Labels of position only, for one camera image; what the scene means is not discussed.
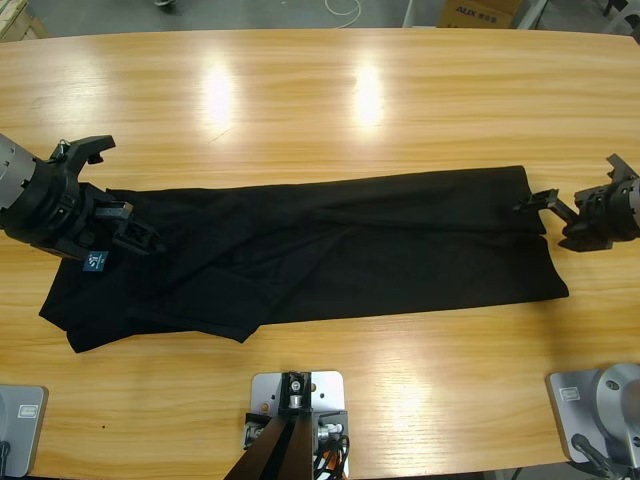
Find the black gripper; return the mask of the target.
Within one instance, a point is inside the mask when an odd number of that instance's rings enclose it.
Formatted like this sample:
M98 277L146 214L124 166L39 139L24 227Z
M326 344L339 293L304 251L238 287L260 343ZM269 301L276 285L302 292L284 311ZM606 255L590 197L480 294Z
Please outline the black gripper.
M637 179L612 182L577 192L578 214L559 197L558 189L532 194L515 212L549 210L567 225L559 246L569 251L610 250L614 242L637 238Z
M112 242L138 255L165 251L159 233L133 219L131 204L118 201L64 165L30 159L33 175L18 183L18 197L2 208L10 238L56 256L83 261Z

